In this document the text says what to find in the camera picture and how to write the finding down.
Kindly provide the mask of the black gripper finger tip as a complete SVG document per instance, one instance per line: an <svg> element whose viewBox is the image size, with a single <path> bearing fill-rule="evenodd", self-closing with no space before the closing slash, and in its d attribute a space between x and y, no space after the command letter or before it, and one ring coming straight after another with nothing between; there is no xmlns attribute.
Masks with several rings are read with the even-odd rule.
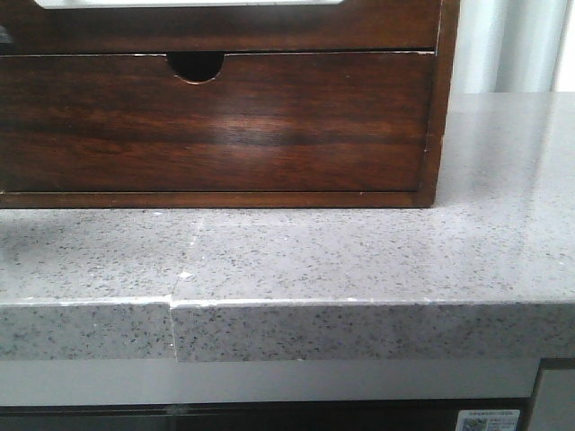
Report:
<svg viewBox="0 0 575 431"><path fill-rule="evenodd" d="M0 43L1 44L13 43L13 38L11 37L8 30L4 26L0 26Z"/></svg>

